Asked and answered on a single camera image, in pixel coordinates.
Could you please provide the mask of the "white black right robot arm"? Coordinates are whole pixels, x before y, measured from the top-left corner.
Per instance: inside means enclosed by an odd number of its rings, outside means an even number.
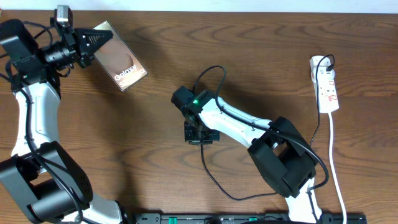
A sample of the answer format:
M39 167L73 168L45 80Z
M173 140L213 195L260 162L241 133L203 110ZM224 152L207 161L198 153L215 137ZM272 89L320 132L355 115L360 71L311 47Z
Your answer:
M185 142L204 146L219 141L224 133L247 148L262 178L285 198L291 221L320 221L322 211L311 189L318 161L289 120L257 118L209 90L195 94L184 86L173 93L171 102L185 118Z

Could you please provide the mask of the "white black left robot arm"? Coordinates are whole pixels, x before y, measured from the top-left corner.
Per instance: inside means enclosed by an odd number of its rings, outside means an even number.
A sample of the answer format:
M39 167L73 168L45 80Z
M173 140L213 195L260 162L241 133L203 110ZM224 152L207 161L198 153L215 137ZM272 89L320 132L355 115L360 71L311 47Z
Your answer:
M94 194L88 176L59 143L60 80L74 65L87 67L112 33L78 29L51 18L60 40L39 47L27 22L1 24L9 56L4 78L19 104L11 157L1 162L1 183L32 223L128 223L119 204Z

